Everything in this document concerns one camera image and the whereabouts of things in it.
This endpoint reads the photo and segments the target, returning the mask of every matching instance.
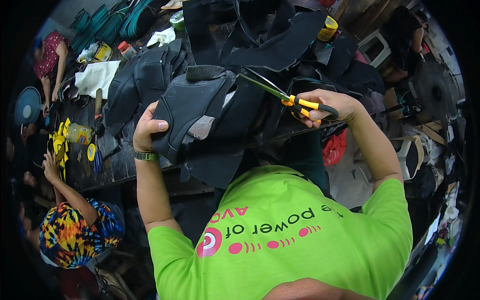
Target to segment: workbench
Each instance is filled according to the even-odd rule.
[[[137,51],[141,50],[139,48],[145,47],[153,32],[162,31],[170,27],[169,19],[173,13],[174,11],[158,17],[151,29],[147,31],[139,40],[127,40],[127,42],[132,44]],[[219,51],[222,49],[229,33],[233,30],[233,26],[234,23],[211,26],[212,35],[217,43],[217,48]],[[190,44],[188,43],[185,31],[176,31],[175,34],[177,35],[177,38],[183,39],[183,45],[187,52],[190,53],[189,63],[190,65],[194,65]],[[117,49],[118,43],[120,42],[121,41],[118,41],[117,39],[115,43],[111,45],[112,50],[114,51],[111,60],[117,60],[121,58],[121,55]],[[61,121],[69,117],[71,122],[76,122],[78,124],[87,125],[90,127],[93,127],[94,125],[94,115],[95,99],[93,98],[90,99],[85,107],[80,107],[79,105],[73,104],[70,101],[65,101],[63,103],[63,108],[60,110]],[[328,132],[333,132],[335,129],[342,126],[345,127],[345,123],[341,121],[326,121],[322,123],[320,128]],[[311,130],[314,129],[307,128],[303,123],[295,120],[289,113],[284,113],[271,141],[285,139]],[[114,143],[114,139],[116,138],[105,131],[101,138],[92,140],[92,142],[96,144],[97,148],[100,149],[104,156],[103,171],[101,173],[94,172],[93,162],[89,161],[87,158],[87,145],[69,143],[70,162],[67,169],[67,183],[77,191],[85,192],[135,179],[136,169],[132,145],[133,131],[134,128],[129,130],[126,136],[123,138],[117,138],[120,147],[117,152],[109,157],[106,157],[108,154],[108,145]],[[255,141],[251,141],[248,143],[247,147],[251,148],[255,147],[255,145]],[[163,171],[176,167],[164,157],[160,158],[160,165]]]

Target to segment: yellow tape roll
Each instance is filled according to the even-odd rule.
[[[327,16],[325,19],[325,26],[320,30],[317,39],[321,40],[322,42],[328,42],[333,37],[333,34],[337,29],[337,22],[331,16]]]

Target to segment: bottle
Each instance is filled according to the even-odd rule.
[[[119,50],[122,56],[127,60],[130,60],[132,57],[137,55],[137,50],[135,50],[134,47],[132,47],[130,44],[127,44],[125,41],[120,43]]]
[[[70,143],[88,145],[92,141],[92,129],[77,123],[70,123],[65,137]]]

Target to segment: green t-shirt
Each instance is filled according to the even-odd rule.
[[[255,300],[305,277],[385,299],[413,243],[402,184],[382,183],[360,214],[301,176],[282,166],[240,176],[195,248],[171,228],[151,229],[160,299]]]

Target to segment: metal watch strap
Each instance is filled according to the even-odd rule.
[[[154,161],[158,160],[160,154],[155,152],[138,152],[135,151],[134,157],[138,160],[147,160],[147,161]]]

